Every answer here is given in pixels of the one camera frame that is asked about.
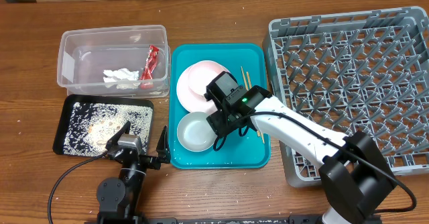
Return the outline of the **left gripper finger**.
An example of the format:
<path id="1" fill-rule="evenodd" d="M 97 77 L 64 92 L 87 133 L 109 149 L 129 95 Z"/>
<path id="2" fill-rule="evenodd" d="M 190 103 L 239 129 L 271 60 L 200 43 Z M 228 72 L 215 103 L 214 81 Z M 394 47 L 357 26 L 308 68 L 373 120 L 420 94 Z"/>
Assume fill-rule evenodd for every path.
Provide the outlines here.
<path id="1" fill-rule="evenodd" d="M 124 134 L 129 134 L 131 128 L 131 122 L 130 121 L 126 121 L 124 126 L 117 132 L 115 133 L 109 140 L 108 140 L 108 144 L 116 144 L 120 137 Z"/>
<path id="2" fill-rule="evenodd" d="M 165 125 L 162 134 L 159 138 L 156 152 L 158 153 L 158 160 L 162 164 L 169 164 L 171 160 L 171 154 L 168 144 L 168 127 Z"/>

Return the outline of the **grey bowl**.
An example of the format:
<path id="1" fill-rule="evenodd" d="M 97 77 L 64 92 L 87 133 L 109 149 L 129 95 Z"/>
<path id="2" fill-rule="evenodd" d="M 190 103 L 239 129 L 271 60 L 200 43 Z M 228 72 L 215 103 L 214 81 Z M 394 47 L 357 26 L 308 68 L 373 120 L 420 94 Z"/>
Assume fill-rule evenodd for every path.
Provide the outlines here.
<path id="1" fill-rule="evenodd" d="M 217 135 L 212 130 L 205 112 L 192 112 L 185 115 L 177 126 L 178 141 L 191 152 L 203 152 L 214 144 Z"/>

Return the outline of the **rice and food scraps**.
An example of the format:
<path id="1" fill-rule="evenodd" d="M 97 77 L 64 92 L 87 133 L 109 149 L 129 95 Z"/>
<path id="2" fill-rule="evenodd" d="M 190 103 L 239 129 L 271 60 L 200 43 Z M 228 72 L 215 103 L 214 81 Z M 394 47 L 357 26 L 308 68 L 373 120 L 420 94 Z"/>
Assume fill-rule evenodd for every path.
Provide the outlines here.
<path id="1" fill-rule="evenodd" d="M 108 140 L 126 122 L 131 123 L 129 133 L 141 139 L 141 148 L 147 152 L 153 109 L 137 105 L 107 103 L 75 103 L 70 122 L 63 137 L 63 153 L 93 157 L 102 154 Z"/>

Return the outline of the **white napkin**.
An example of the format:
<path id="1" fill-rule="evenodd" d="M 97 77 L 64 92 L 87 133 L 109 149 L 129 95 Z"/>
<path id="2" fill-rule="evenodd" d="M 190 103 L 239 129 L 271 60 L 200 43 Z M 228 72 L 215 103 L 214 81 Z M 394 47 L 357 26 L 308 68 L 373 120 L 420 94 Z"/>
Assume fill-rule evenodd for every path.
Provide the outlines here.
<path id="1" fill-rule="evenodd" d="M 130 71 L 127 68 L 119 70 L 104 70 L 103 80 L 107 88 L 116 86 L 117 89 L 136 89 L 140 83 L 136 82 L 139 79 L 139 71 Z"/>

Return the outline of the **small pink plate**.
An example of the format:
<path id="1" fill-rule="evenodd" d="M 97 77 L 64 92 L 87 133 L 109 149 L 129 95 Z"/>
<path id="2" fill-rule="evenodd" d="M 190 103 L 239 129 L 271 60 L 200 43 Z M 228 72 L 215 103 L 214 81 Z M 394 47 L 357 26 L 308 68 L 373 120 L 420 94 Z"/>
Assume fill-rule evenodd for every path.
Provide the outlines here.
<path id="1" fill-rule="evenodd" d="M 212 60 L 193 64 L 188 72 L 188 86 L 197 95 L 206 93 L 206 86 L 222 72 L 229 72 L 224 66 Z"/>

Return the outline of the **red snack wrapper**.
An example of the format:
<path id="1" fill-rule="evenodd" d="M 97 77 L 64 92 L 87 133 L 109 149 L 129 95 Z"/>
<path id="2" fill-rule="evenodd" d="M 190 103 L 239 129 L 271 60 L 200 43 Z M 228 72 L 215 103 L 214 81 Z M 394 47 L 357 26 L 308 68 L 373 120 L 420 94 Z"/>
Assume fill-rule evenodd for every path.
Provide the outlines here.
<path id="1" fill-rule="evenodd" d="M 140 80 L 144 80 L 143 83 L 140 84 L 141 89 L 150 89 L 153 87 L 153 82 L 149 80 L 153 79 L 153 71 L 155 67 L 158 65 L 158 53 L 160 49 L 155 47 L 154 45 L 149 46 L 149 52 L 146 59 L 145 68 L 143 69 L 143 73 L 140 76 Z"/>

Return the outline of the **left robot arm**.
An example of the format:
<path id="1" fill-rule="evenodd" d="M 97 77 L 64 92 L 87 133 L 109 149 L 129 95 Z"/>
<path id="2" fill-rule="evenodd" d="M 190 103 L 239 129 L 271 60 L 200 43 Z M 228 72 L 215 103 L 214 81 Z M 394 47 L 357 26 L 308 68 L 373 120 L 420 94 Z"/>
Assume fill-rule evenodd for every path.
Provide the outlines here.
<path id="1" fill-rule="evenodd" d="M 157 156 L 143 153 L 141 138 L 131 135 L 131 123 L 113 135 L 106 144 L 107 157 L 121 164 L 118 177 L 106 178 L 97 187 L 97 223 L 149 223 L 137 210 L 146 172 L 159 170 L 171 160 L 168 128 L 164 127 L 157 144 Z"/>

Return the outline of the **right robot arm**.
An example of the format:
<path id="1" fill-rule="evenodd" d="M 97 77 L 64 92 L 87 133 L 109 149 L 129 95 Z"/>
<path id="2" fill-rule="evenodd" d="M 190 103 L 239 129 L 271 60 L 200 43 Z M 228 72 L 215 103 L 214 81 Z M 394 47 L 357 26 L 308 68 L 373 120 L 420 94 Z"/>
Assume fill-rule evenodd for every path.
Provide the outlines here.
<path id="1" fill-rule="evenodd" d="M 218 138 L 248 127 L 279 139 L 319 172 L 330 209 L 322 223 L 364 223 L 396 187 L 394 175 L 373 139 L 327 129 L 286 107 L 259 86 L 207 87 L 217 111 L 207 119 Z"/>

